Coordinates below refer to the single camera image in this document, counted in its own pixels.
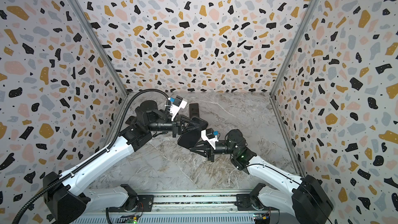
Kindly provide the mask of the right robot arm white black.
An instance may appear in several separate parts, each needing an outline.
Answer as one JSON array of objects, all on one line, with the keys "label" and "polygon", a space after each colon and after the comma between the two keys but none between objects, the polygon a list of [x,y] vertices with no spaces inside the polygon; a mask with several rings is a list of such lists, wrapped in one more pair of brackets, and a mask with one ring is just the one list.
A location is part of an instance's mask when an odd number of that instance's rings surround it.
[{"label": "right robot arm white black", "polygon": [[313,176],[301,177],[288,173],[262,159],[247,147],[246,139],[233,129],[219,140],[218,132],[203,130],[198,142],[191,147],[209,161],[215,155],[229,155],[236,169],[264,181],[250,193],[251,206],[259,211],[273,207],[294,216],[301,224],[329,224],[334,206]]}]

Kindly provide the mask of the purple phone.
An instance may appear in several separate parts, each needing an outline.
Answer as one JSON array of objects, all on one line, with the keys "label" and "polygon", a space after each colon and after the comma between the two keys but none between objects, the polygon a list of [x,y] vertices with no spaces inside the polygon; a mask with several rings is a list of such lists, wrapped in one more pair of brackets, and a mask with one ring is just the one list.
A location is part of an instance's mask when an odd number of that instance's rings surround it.
[{"label": "purple phone", "polygon": [[203,130],[206,130],[208,127],[208,122],[199,117],[192,117],[188,125],[185,127],[184,133],[194,132],[201,134]]}]

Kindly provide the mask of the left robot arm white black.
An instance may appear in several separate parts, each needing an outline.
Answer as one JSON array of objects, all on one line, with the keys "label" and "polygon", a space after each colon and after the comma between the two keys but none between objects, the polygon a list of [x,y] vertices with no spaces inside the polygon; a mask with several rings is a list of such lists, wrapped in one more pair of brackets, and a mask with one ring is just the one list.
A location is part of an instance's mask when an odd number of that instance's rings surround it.
[{"label": "left robot arm white black", "polygon": [[135,109],[135,116],[126,121],[127,127],[116,135],[114,143],[104,147],[83,163],[63,172],[45,176],[48,187],[57,179],[64,180],[44,193],[44,202],[58,224],[70,224],[82,214],[99,209],[121,208],[141,211],[144,207],[135,190],[122,184],[112,189],[92,191],[88,186],[120,160],[138,151],[153,137],[171,133],[179,136],[178,144],[192,148],[201,138],[207,121],[179,115],[187,102],[181,97],[170,98],[166,110],[159,110],[155,101],[147,100]]}]

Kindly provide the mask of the black phone case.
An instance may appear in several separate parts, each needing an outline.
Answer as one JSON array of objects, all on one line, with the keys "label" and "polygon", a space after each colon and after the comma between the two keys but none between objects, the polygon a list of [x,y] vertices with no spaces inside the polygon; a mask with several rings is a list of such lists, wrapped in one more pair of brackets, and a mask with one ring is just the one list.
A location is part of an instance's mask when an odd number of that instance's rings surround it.
[{"label": "black phone case", "polygon": [[201,130],[196,129],[189,131],[185,134],[182,134],[179,137],[177,144],[183,148],[190,149],[194,147],[200,139],[201,139]]}]

